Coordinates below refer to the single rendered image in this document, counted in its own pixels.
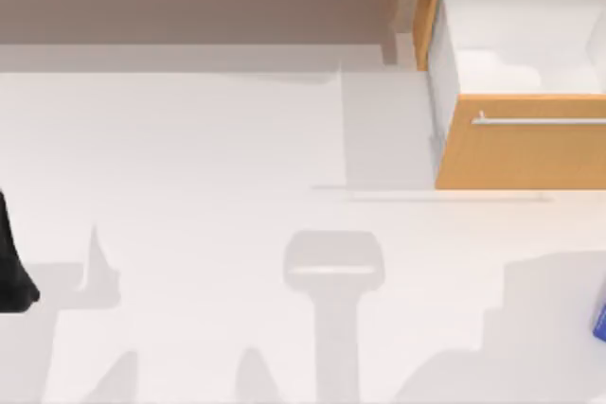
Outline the pale wooden drawer front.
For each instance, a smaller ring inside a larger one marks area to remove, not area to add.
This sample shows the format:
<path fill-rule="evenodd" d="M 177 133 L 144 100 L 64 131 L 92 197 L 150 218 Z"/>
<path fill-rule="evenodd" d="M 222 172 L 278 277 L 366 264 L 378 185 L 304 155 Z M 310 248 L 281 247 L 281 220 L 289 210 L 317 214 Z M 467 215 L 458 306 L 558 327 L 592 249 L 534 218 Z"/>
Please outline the pale wooden drawer front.
<path fill-rule="evenodd" d="M 438 189 L 606 189 L 606 126 L 472 125 L 488 117 L 602 117 L 606 95 L 460 95 Z"/>

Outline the pulled-out drawer grey inside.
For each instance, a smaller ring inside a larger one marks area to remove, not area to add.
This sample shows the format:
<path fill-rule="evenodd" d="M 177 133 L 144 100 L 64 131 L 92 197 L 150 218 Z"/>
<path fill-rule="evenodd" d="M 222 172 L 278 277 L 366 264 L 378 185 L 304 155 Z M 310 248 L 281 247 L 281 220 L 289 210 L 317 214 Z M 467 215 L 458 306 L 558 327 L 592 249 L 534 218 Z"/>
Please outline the pulled-out drawer grey inside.
<path fill-rule="evenodd" d="M 437 0 L 434 148 L 461 95 L 606 95 L 606 0 Z"/>

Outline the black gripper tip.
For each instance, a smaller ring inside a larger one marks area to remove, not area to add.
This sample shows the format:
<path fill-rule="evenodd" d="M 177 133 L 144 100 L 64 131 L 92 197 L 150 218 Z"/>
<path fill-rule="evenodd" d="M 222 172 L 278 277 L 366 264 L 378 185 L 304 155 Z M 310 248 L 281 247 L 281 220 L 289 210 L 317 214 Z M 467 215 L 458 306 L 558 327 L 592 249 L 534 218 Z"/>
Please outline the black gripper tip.
<path fill-rule="evenodd" d="M 17 253 L 6 199 L 0 191 L 0 313 L 24 313 L 40 297 Z"/>

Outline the blue object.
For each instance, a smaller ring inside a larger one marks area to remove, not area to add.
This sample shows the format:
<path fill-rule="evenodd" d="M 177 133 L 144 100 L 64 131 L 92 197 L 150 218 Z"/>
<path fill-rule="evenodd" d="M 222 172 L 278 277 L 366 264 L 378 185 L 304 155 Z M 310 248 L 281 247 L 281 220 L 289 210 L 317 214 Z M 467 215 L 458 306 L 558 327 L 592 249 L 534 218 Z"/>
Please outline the blue object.
<path fill-rule="evenodd" d="M 606 298 L 597 301 L 592 319 L 592 335 L 606 343 Z"/>

